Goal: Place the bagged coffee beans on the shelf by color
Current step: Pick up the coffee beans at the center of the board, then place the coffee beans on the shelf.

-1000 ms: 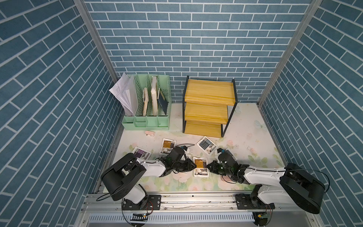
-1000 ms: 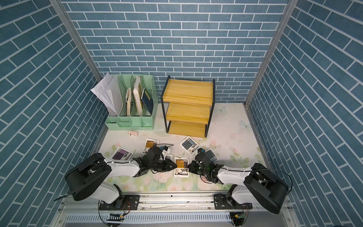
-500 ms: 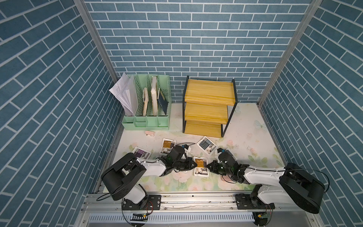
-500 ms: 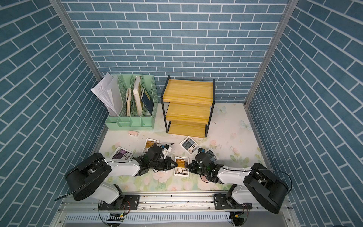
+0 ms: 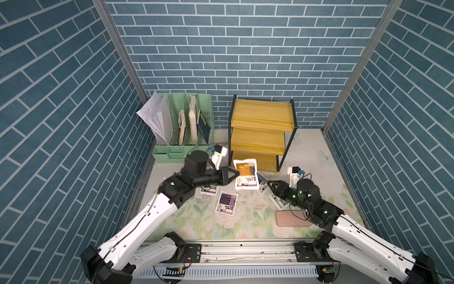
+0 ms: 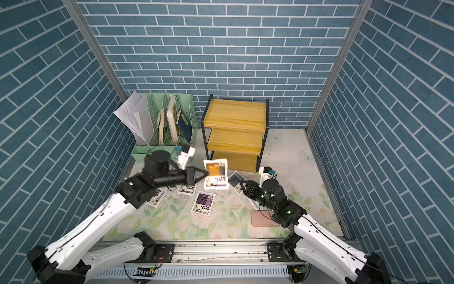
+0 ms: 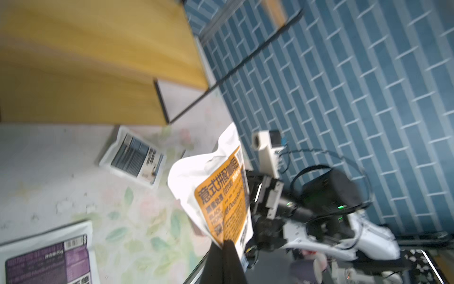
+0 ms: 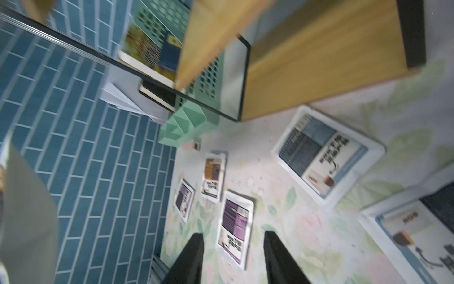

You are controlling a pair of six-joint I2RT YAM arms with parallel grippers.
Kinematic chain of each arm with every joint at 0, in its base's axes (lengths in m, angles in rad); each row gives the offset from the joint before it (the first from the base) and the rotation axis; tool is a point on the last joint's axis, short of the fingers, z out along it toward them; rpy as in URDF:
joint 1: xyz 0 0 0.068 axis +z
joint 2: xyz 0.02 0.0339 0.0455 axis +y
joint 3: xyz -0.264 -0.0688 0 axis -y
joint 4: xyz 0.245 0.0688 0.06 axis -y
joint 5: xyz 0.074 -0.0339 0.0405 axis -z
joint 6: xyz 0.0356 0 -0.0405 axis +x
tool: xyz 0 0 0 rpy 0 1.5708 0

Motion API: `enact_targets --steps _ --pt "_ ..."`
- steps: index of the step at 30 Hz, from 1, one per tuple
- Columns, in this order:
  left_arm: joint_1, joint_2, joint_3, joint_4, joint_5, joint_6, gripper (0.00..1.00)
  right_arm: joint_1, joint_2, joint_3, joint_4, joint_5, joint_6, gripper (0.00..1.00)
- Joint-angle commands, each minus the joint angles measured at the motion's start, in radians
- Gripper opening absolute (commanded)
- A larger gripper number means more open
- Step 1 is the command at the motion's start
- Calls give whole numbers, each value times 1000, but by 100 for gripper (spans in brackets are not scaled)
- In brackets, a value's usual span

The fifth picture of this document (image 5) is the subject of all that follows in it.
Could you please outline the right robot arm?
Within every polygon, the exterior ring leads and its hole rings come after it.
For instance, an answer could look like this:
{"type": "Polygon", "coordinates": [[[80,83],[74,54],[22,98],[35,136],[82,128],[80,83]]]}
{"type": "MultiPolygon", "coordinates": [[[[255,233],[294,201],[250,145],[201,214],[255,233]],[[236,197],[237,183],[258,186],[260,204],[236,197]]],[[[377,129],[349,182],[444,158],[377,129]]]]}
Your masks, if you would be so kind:
{"type": "Polygon", "coordinates": [[[434,261],[412,254],[374,234],[342,209],[322,199],[319,187],[300,179],[294,188],[284,181],[269,181],[272,193],[302,209],[307,219],[322,229],[313,242],[318,259],[330,257],[345,263],[381,284],[439,284],[434,261]]]}

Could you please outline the orange coffee bag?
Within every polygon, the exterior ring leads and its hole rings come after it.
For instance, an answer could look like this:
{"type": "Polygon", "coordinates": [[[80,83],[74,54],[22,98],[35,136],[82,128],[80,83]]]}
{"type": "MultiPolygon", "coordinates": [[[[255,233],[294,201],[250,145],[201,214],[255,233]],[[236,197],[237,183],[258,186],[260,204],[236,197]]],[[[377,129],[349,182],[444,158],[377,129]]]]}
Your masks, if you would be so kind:
{"type": "Polygon", "coordinates": [[[235,179],[235,189],[238,191],[258,190],[260,185],[257,175],[257,160],[234,160],[233,163],[235,170],[240,173],[235,179]]]}
{"type": "Polygon", "coordinates": [[[199,193],[201,195],[215,196],[215,195],[217,195],[217,192],[218,192],[218,187],[216,185],[202,186],[199,189],[199,193]]]}

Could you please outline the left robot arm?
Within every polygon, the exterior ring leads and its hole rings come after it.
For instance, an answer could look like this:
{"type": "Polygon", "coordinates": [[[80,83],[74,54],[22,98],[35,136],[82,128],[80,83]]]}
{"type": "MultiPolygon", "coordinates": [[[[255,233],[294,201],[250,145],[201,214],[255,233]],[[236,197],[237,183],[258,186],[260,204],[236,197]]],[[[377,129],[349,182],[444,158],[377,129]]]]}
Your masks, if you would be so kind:
{"type": "Polygon", "coordinates": [[[186,156],[182,169],[166,178],[151,201],[124,228],[99,247],[88,246],[81,254],[85,276],[92,284],[129,284],[151,266],[183,260],[186,242],[176,232],[143,247],[143,242],[163,221],[177,212],[197,188],[225,186],[240,173],[221,167],[221,158],[196,150],[186,156]]]}

